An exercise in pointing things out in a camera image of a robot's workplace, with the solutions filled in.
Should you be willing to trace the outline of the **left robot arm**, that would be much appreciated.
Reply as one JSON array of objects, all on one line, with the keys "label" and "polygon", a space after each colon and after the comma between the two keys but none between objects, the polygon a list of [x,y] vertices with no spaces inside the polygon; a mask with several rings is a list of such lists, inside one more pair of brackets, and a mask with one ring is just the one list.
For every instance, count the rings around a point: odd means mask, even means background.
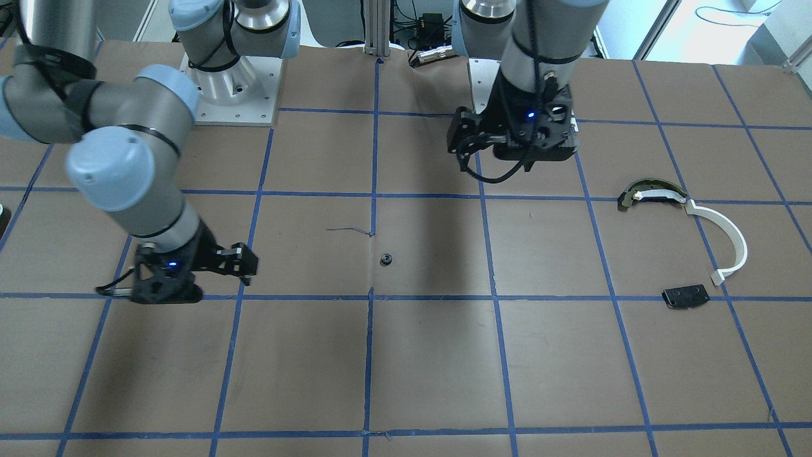
[{"label": "left robot arm", "polygon": [[459,107],[451,154],[492,148],[501,160],[563,161],[578,148],[569,81],[606,1],[457,1],[452,47],[499,69],[484,108]]}]

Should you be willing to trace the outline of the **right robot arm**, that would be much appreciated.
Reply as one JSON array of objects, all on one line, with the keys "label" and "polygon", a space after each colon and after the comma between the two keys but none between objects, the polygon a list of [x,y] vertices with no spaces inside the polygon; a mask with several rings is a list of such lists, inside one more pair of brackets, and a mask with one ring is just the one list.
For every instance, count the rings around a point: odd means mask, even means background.
[{"label": "right robot arm", "polygon": [[197,272],[251,284],[259,260],[249,246],[218,244],[174,175],[199,102],[232,104],[258,89],[250,57],[293,58],[301,43],[296,1],[171,1],[186,72],[151,64],[133,81],[98,77],[95,1],[18,1],[18,46],[2,77],[2,136],[70,145],[65,171],[85,199],[135,242],[122,279],[105,297],[140,304],[198,303]]}]

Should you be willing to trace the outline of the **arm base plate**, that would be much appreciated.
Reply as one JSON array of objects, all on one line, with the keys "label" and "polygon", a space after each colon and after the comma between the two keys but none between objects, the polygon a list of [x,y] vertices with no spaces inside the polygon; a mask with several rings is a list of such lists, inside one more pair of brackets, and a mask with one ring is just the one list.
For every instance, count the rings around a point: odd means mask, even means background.
[{"label": "arm base plate", "polygon": [[469,78],[471,81],[471,95],[473,107],[471,110],[481,117],[487,109],[491,91],[500,69],[500,60],[486,60],[485,58],[469,58]]},{"label": "arm base plate", "polygon": [[191,69],[183,55],[180,70],[200,93],[195,124],[272,127],[283,63],[281,58],[243,56],[231,69],[203,72]]}]

